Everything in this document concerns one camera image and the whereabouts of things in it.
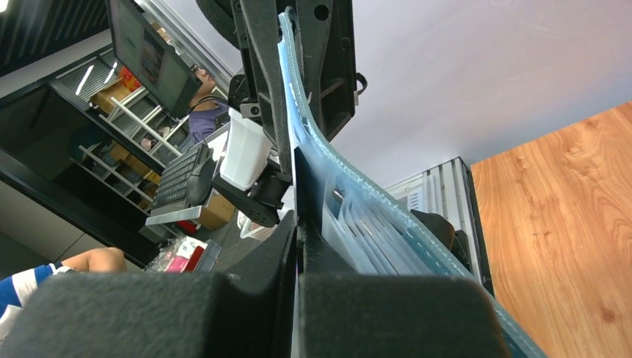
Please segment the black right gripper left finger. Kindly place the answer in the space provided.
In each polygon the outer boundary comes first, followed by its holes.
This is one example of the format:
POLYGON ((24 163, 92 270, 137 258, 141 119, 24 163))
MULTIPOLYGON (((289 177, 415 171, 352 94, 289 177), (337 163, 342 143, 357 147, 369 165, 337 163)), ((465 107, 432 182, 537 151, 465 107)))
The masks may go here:
POLYGON ((294 216, 225 271, 47 279, 3 357, 288 357, 294 216))

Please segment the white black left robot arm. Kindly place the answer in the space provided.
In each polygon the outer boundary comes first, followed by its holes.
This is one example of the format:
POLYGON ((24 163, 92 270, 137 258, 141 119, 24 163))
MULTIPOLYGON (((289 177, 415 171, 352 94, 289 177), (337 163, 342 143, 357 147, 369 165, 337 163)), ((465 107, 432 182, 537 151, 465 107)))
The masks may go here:
POLYGON ((243 71, 229 87, 230 128, 212 187, 253 222, 279 222, 292 181, 285 88, 277 46, 280 15, 317 128, 334 138, 355 115, 366 89, 356 69, 351 1, 199 1, 215 30, 241 53, 243 71))

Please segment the blue leather card holder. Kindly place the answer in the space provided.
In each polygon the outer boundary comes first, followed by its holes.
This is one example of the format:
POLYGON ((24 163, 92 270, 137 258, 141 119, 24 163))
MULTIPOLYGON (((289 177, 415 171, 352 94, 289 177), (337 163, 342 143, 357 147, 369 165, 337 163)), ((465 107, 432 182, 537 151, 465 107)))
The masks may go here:
POLYGON ((325 242, 358 273, 454 276, 479 283, 413 211, 329 144, 307 110, 308 97, 289 46, 289 18, 283 14, 279 20, 288 129, 297 147, 297 206, 317 216, 325 242))

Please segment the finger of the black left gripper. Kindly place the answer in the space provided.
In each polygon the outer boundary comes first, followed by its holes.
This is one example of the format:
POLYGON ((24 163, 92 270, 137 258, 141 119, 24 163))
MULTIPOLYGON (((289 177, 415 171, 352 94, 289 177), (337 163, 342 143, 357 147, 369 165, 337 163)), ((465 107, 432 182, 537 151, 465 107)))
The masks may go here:
POLYGON ((309 106, 317 127, 332 140, 356 112, 353 2, 297 1, 296 12, 309 106))
POLYGON ((254 81, 264 133, 276 147, 280 171, 291 174, 291 149, 285 93, 277 44, 279 22, 275 1, 234 1, 233 17, 241 41, 244 69, 254 81))

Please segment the person's bare forearm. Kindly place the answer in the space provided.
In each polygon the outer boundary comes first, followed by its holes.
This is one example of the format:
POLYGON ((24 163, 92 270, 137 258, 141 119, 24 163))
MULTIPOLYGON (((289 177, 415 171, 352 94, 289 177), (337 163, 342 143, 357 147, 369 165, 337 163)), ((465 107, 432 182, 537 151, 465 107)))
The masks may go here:
POLYGON ((61 261, 59 271, 120 273, 127 271, 127 262, 118 248, 95 248, 61 261))

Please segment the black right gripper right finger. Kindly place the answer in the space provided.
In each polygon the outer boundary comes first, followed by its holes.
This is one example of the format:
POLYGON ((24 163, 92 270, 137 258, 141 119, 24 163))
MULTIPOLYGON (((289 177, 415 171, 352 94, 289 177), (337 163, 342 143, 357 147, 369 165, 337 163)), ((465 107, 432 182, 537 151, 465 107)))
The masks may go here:
POLYGON ((490 299, 454 276, 354 272, 313 224, 298 230, 302 357, 509 357, 490 299))

